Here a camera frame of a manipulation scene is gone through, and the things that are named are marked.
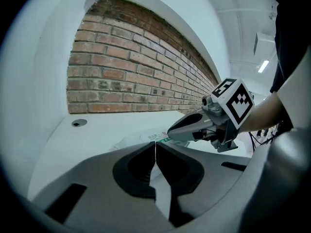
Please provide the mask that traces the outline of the person's right forearm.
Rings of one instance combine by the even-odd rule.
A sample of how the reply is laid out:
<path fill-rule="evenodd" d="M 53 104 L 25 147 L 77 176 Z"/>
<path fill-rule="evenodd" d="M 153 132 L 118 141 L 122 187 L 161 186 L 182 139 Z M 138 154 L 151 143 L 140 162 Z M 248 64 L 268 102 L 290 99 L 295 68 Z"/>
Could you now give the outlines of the person's right forearm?
<path fill-rule="evenodd" d="M 270 94 L 264 101 L 256 105 L 247 119 L 240 126 L 239 132 L 252 132 L 271 128 L 281 123 L 280 132 L 293 128 L 289 115 L 277 92 Z"/>

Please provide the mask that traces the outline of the clear plastic packet with label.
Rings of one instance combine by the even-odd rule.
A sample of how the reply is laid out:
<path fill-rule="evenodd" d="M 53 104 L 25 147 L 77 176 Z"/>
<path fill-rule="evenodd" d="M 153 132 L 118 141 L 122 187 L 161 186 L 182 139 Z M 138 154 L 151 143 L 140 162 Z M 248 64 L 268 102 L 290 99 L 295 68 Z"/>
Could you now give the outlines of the clear plastic packet with label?
<path fill-rule="evenodd" d="M 116 143 L 113 148 L 119 150 L 122 148 L 149 142 L 172 143 L 175 145 L 187 147 L 190 141 L 172 140 L 167 134 L 167 128 L 158 127 L 146 131 L 125 136 L 120 142 Z"/>

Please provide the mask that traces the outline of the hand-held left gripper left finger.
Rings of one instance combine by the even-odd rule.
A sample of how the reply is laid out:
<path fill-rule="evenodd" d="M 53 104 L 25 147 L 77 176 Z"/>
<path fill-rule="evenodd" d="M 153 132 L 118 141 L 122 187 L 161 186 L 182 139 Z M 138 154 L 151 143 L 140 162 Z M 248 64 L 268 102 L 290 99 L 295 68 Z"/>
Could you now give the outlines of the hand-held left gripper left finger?
<path fill-rule="evenodd" d="M 166 233 L 149 185 L 154 142 L 90 157 L 45 186 L 34 204 L 78 233 Z"/>

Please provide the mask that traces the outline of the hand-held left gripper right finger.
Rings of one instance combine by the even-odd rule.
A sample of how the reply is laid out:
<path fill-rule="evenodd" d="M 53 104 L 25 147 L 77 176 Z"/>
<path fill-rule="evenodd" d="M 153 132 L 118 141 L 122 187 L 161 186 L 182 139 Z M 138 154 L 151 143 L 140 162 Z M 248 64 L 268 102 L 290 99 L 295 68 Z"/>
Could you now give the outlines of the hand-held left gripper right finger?
<path fill-rule="evenodd" d="M 169 222 L 176 228 L 210 210 L 245 171 L 249 158 L 156 144 L 156 163 L 171 188 Z"/>

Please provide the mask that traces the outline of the person's right hand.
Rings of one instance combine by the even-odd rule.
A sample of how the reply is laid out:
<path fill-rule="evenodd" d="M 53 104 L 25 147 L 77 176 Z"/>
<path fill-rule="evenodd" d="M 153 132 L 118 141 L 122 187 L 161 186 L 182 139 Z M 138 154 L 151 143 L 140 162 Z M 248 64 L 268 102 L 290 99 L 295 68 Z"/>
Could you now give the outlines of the person's right hand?
<path fill-rule="evenodd" d="M 226 140 L 226 125 L 217 125 L 216 134 L 218 141 L 223 145 Z"/>

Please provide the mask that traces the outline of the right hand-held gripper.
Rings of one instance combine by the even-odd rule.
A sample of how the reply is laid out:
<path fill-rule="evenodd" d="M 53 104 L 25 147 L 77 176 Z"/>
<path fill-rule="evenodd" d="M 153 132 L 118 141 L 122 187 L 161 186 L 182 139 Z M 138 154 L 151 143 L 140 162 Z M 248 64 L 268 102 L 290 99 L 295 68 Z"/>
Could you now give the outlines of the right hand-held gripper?
<path fill-rule="evenodd" d="M 189 124 L 183 127 L 171 127 L 168 136 L 175 141 L 197 141 L 209 137 L 211 144 L 220 153 L 234 150 L 238 146 L 234 139 L 240 126 L 254 108 L 253 97 L 242 79 L 224 79 L 210 96 L 213 106 L 205 113 L 189 113 L 180 118 L 176 124 Z M 226 140 L 222 145 L 216 135 L 216 126 L 226 125 Z"/>

